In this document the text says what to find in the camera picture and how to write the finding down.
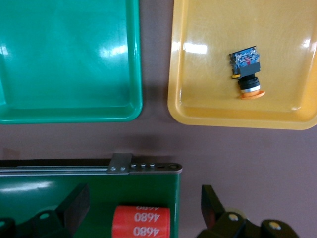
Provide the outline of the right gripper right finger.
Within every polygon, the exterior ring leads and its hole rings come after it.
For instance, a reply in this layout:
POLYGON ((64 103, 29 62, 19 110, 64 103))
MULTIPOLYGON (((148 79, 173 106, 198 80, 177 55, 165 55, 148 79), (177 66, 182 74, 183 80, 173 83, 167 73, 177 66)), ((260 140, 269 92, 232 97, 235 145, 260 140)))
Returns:
POLYGON ((203 185, 201 211, 206 228, 199 238, 238 238, 245 229, 246 220, 238 213, 227 212, 211 185, 203 185))

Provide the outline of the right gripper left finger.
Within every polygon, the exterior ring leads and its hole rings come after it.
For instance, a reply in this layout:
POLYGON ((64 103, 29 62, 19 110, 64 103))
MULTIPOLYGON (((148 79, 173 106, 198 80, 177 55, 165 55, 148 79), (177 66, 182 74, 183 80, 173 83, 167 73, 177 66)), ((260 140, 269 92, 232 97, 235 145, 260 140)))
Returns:
POLYGON ((84 221, 89 209, 89 186, 81 183, 54 210, 45 210, 32 218, 32 237, 71 238, 84 221))

